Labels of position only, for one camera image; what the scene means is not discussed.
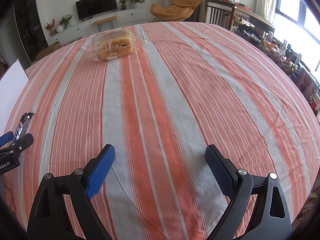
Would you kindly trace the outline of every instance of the window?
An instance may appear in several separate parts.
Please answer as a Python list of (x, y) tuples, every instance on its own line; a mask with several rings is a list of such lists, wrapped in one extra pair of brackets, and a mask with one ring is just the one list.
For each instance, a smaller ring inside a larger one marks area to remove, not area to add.
[(303, 0), (277, 0), (273, 20), (274, 37), (287, 40), (291, 48), (302, 54), (302, 61), (320, 81), (320, 26)]

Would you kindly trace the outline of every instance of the plastic bread bag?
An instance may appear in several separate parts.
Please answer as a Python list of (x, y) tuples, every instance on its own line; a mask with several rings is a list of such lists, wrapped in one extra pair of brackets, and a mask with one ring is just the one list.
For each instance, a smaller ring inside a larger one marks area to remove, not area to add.
[(105, 61), (127, 55), (136, 50), (138, 38), (128, 29), (96, 35), (92, 39), (91, 60)]

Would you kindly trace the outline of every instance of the white board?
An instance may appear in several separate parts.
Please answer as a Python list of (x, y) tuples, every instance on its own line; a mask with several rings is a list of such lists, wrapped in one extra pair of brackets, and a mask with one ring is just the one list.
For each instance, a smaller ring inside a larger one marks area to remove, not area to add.
[(0, 79), (0, 136), (29, 78), (17, 59)]

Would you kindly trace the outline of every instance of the orange and white tablecloth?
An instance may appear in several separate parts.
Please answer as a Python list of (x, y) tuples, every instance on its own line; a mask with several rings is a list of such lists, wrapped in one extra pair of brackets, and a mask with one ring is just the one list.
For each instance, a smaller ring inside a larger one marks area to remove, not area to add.
[[(208, 144), (252, 175), (275, 172), (293, 221), (320, 160), (319, 123), (293, 82), (215, 25), (127, 28), (142, 41), (127, 56), (89, 60), (90, 36), (27, 69), (30, 81), (6, 129), (35, 113), (34, 143), (6, 174), (21, 224), (45, 173), (70, 174), (105, 144), (116, 158), (92, 204), (114, 240), (207, 238), (228, 205), (204, 158)], [(70, 199), (66, 205), (83, 236)]]

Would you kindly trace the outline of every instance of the white cabinet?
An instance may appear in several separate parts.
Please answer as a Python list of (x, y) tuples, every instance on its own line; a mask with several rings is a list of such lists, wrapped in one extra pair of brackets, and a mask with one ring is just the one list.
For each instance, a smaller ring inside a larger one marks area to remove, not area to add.
[(80, 37), (85, 37), (87, 34), (92, 32), (92, 27), (90, 21), (77, 24), (74, 27), (71, 26), (66, 29), (66, 36), (70, 41), (75, 40)]
[(147, 9), (133, 9), (118, 12), (119, 24), (141, 22), (147, 20)]
[[(97, 33), (98, 28), (96, 25), (92, 26), (92, 23), (103, 20), (106, 18), (110, 18), (116, 16), (117, 20), (113, 21), (113, 25), (115, 28), (125, 27), (129, 25), (147, 23), (147, 9), (139, 8), (139, 9), (131, 9), (125, 11), (119, 11), (115, 13), (109, 13), (103, 16), (98, 16), (93, 19), (78, 23), (73, 25), (62, 32), (54, 35), (50, 39), (47, 40), (48, 45), (51, 45), (57, 41), (60, 41), (61, 45), (65, 45), (71, 41), (74, 41), (81, 37), (86, 37), (91, 34)], [(101, 31), (108, 30), (109, 23), (103, 23), (101, 26)]]

